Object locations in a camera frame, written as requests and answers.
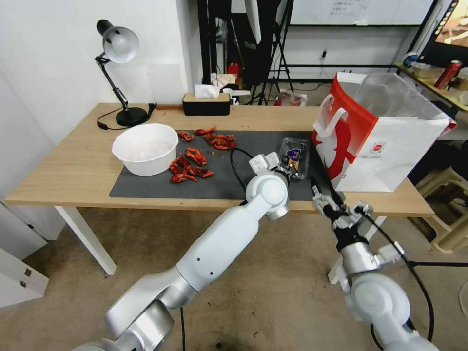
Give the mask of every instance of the black lamp base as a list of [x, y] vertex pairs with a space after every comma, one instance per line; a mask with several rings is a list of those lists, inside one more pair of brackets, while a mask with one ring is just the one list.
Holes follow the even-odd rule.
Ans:
[[128, 111], [120, 111], [116, 116], [117, 123], [124, 127], [133, 127], [149, 119], [148, 112], [139, 107], [130, 107]]

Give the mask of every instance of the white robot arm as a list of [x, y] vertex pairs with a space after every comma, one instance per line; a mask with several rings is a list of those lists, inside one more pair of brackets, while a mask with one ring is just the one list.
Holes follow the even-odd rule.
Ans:
[[344, 271], [340, 284], [355, 319], [374, 326], [384, 351], [438, 351], [416, 330], [407, 327], [411, 307], [404, 290], [377, 273], [384, 265], [401, 258], [404, 253], [401, 246], [393, 242], [375, 254], [357, 232], [357, 224], [372, 208], [360, 202], [350, 209], [341, 200], [338, 205], [331, 196], [323, 195], [317, 185], [312, 185], [312, 191], [316, 207], [331, 219], [331, 229], [338, 239], [336, 248], [343, 257]]
[[[258, 155], [249, 163], [256, 176], [247, 185], [247, 203], [227, 209], [174, 267], [144, 276], [109, 309], [106, 321], [115, 341], [101, 339], [74, 351], [159, 349], [174, 326], [168, 309], [184, 306], [216, 280], [255, 237], [264, 215], [274, 220], [288, 212], [289, 180], [278, 155]], [[356, 319], [374, 325], [385, 351], [438, 351], [406, 326], [410, 302], [403, 289], [377, 273], [384, 264], [400, 258], [398, 243], [374, 254], [357, 232], [362, 213], [370, 213], [371, 208], [360, 203], [351, 210], [336, 193], [325, 196], [315, 185], [312, 191], [317, 208], [331, 219], [331, 229], [338, 239], [344, 271], [340, 283]]]
[[75, 351], [159, 348], [174, 325], [167, 309], [184, 306], [216, 280], [255, 237], [264, 215], [274, 220], [288, 212], [289, 181], [272, 170], [278, 155], [257, 155], [249, 163], [256, 176], [247, 185], [247, 204], [223, 212], [174, 267], [144, 276], [109, 309], [106, 321], [115, 341], [102, 339]]

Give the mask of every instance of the black desk mat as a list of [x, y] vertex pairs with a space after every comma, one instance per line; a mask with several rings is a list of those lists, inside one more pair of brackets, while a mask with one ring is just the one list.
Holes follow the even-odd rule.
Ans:
[[[220, 134], [234, 134], [237, 137], [236, 144], [251, 155], [269, 154], [272, 151], [279, 152], [284, 137], [310, 140], [311, 132], [263, 132], [263, 131], [217, 131]], [[187, 179], [178, 184], [170, 182], [172, 173], [169, 170], [158, 175], [138, 176], [130, 173], [125, 167], [118, 176], [110, 197], [147, 197], [147, 198], [205, 198], [205, 199], [238, 199], [244, 200], [245, 194], [238, 183], [229, 160], [230, 151], [217, 150], [209, 146], [201, 136], [195, 136], [191, 142], [179, 141], [177, 154], [185, 153], [186, 148], [199, 149], [206, 157], [208, 168], [214, 175], [209, 178], [198, 178], [198, 182]], [[234, 153], [235, 168], [244, 183], [255, 175], [248, 163], [248, 157], [241, 152]], [[323, 166], [318, 159], [314, 147], [311, 149], [311, 164], [309, 175], [321, 177]], [[321, 187], [326, 192], [327, 186]], [[289, 187], [290, 200], [311, 200], [312, 191], [310, 181], [293, 180]]]

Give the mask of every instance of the paper shopping bag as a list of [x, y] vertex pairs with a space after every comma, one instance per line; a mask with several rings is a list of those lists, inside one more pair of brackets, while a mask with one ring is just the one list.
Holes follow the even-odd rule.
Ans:
[[[394, 191], [437, 137], [455, 126], [397, 75], [383, 75], [389, 76], [338, 73], [320, 105], [312, 142], [338, 191]], [[357, 89], [354, 96], [369, 108], [343, 87]]]

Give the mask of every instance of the crawfish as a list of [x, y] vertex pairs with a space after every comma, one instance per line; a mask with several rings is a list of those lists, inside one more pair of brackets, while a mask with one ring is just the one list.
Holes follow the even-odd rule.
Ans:
[[197, 129], [195, 131], [195, 135], [205, 135], [205, 134], [210, 134], [216, 130], [216, 126], [210, 129]]
[[205, 139], [208, 145], [213, 145], [218, 139], [218, 136], [216, 134], [205, 134], [203, 139]]
[[200, 167], [190, 167], [187, 171], [190, 174], [194, 176], [198, 176], [200, 178], [207, 178], [214, 174], [212, 171], [207, 170], [206, 168], [200, 168]]
[[226, 141], [234, 141], [237, 140], [237, 138], [234, 136], [234, 134], [227, 134], [226, 136], [223, 134], [218, 134], [217, 135], [218, 139], [223, 139]]
[[230, 150], [236, 147], [235, 142], [227, 141], [225, 139], [216, 139], [215, 143], [213, 144], [214, 148], [217, 150]]
[[194, 176], [187, 174], [185, 172], [183, 173], [178, 173], [172, 176], [171, 182], [172, 183], [181, 183], [187, 179], [191, 179], [193, 181], [198, 181]]
[[188, 158], [191, 158], [200, 166], [206, 165], [206, 158], [205, 156], [201, 154], [199, 149], [187, 148], [187, 151], [185, 152], [185, 156], [187, 156]]
[[179, 154], [179, 157], [176, 158], [174, 161], [171, 162], [171, 165], [169, 166], [169, 169], [171, 170], [172, 173], [180, 174], [184, 173], [190, 168], [190, 162], [188, 159], [186, 159], [182, 154]]
[[186, 131], [180, 131], [177, 134], [179, 134], [179, 137], [182, 139], [182, 141], [189, 142], [194, 139], [193, 135], [190, 135], [190, 133]]

